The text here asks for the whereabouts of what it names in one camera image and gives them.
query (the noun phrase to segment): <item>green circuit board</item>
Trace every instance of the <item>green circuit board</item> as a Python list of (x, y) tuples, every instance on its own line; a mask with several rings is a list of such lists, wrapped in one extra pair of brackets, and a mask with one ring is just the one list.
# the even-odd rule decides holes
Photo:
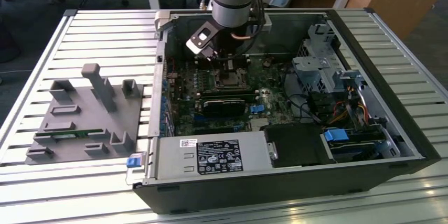
[[(269, 124), (283, 124), (295, 121), (295, 117), (283, 94), (281, 78), (283, 64), (269, 64), (264, 56), (249, 58), (251, 64), (245, 72), (245, 88), (251, 94), (227, 95), (228, 99), (248, 99), (244, 114), (232, 118), (208, 119), (201, 114), (199, 106), (204, 101), (196, 96), (197, 92), (216, 90), (213, 70), (197, 70), (195, 67), (179, 71), (172, 92), (172, 113), (175, 118), (176, 136), (215, 134), (252, 131), (251, 121), (265, 119)], [(264, 110), (251, 113), (251, 106), (264, 105)]]

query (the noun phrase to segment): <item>metal rails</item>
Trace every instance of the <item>metal rails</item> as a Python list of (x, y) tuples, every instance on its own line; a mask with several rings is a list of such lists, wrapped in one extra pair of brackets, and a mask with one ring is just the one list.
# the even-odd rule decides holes
[[(443, 160), (416, 174), (393, 178), (369, 192), (257, 206), (159, 216), (124, 182), (125, 158), (24, 165), (25, 150), (52, 96), (51, 80), (75, 86), (84, 63), (97, 62), (111, 82), (132, 77), (145, 85), (137, 148), (147, 148), (151, 83), (157, 40), (151, 10), (80, 11), (64, 17), (35, 73), (11, 112), (0, 149), (3, 223), (436, 223), (448, 217), (448, 105), (445, 90), (375, 14), (339, 11), (385, 80), (433, 143)], [(347, 55), (347, 61), (355, 63)]]

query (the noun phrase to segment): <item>power supply label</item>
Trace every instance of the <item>power supply label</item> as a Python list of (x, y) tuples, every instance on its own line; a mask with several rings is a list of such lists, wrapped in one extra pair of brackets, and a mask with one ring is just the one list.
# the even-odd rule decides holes
[(196, 143), (197, 172), (200, 175), (243, 171), (237, 140)]

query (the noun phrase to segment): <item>green circuit board piece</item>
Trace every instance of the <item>green circuit board piece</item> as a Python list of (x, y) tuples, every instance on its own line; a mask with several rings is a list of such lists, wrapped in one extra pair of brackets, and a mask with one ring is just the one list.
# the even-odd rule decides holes
[[(283, 65), (279, 63), (265, 67), (263, 65), (267, 64), (265, 56), (252, 56), (249, 59), (247, 84), (251, 89), (256, 90), (256, 94), (252, 93), (247, 96), (257, 98), (253, 102), (247, 102), (244, 114), (236, 118), (208, 119), (199, 112), (197, 106), (204, 99), (196, 99), (195, 94), (199, 91), (215, 89), (213, 71), (191, 69), (179, 73), (179, 76), (184, 78), (177, 83), (177, 86), (183, 89), (181, 99), (173, 100), (175, 133), (177, 136), (252, 131), (249, 124), (252, 119), (265, 118), (271, 124), (295, 121), (283, 94)], [(225, 97), (227, 99), (243, 99), (244, 96), (244, 94), (237, 94)], [(257, 105), (264, 105), (263, 112), (251, 113), (249, 107)]]

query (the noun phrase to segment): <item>blue tab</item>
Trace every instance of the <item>blue tab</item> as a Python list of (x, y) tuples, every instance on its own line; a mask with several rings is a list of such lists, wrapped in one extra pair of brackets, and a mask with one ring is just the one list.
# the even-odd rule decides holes
[(141, 166), (141, 158), (140, 157), (129, 157), (128, 162), (125, 163), (128, 168), (137, 168)]
[(251, 113), (259, 113), (264, 111), (264, 105), (251, 106)]
[(344, 129), (329, 129), (324, 133), (324, 136), (325, 136), (327, 142), (348, 140), (347, 132)]

